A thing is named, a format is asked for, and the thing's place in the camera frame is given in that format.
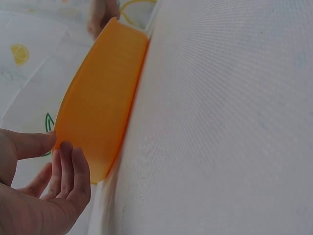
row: orange plastic scoop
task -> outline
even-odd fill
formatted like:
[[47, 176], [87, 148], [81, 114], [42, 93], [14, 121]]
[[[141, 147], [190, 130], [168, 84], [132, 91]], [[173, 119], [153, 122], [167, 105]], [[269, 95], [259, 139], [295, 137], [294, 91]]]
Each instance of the orange plastic scoop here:
[[121, 147], [147, 46], [144, 33], [112, 19], [61, 104], [54, 149], [65, 140], [81, 147], [93, 183], [106, 177]]

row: hand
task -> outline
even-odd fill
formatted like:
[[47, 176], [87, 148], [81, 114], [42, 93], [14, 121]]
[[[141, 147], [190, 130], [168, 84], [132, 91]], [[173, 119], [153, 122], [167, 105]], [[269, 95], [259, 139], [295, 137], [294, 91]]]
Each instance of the hand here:
[[87, 26], [88, 33], [97, 39], [104, 26], [112, 17], [120, 17], [116, 0], [90, 0], [90, 17]]
[[[65, 141], [25, 188], [11, 183], [18, 160], [42, 156], [55, 144], [51, 134], [0, 129], [0, 234], [63, 235], [90, 200], [89, 166], [80, 148]], [[47, 195], [40, 196], [47, 184]]]

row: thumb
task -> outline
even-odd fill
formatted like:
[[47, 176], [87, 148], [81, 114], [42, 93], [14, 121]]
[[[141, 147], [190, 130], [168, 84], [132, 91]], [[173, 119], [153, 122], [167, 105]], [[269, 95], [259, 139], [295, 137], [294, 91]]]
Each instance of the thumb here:
[[47, 134], [24, 134], [7, 131], [15, 146], [18, 160], [42, 156], [52, 149], [56, 142], [54, 132]]

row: finger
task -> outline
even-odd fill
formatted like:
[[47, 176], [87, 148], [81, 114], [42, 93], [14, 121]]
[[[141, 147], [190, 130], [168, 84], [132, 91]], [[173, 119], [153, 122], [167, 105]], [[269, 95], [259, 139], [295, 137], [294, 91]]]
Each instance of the finger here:
[[18, 189], [18, 191], [30, 196], [40, 197], [50, 181], [51, 174], [52, 163], [47, 163], [29, 185], [25, 188]]
[[90, 171], [87, 160], [81, 148], [72, 151], [72, 162], [74, 167], [74, 188], [68, 195], [69, 200], [76, 211], [81, 214], [90, 201]]
[[48, 134], [24, 134], [7, 131], [7, 136], [15, 145], [19, 160], [39, 157], [51, 150], [56, 142], [54, 132]]
[[111, 18], [116, 17], [117, 19], [119, 19], [121, 15], [116, 0], [107, 0], [106, 5], [106, 13], [100, 24], [101, 28], [104, 28]]
[[92, 38], [96, 40], [102, 31], [100, 21], [91, 20], [88, 24], [87, 31], [92, 36]]
[[64, 141], [60, 145], [60, 157], [62, 166], [61, 192], [57, 198], [66, 198], [73, 190], [74, 185], [74, 169], [72, 163], [73, 145]]
[[48, 193], [42, 197], [43, 200], [55, 198], [61, 191], [62, 166], [60, 150], [57, 149], [52, 154], [52, 176]]

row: white sheet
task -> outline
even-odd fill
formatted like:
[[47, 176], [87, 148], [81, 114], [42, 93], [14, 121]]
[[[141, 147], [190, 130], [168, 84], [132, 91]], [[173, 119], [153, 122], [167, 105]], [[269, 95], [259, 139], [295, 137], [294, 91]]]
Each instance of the white sheet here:
[[312, 64], [310, 0], [164, 0], [93, 234], [312, 234]]

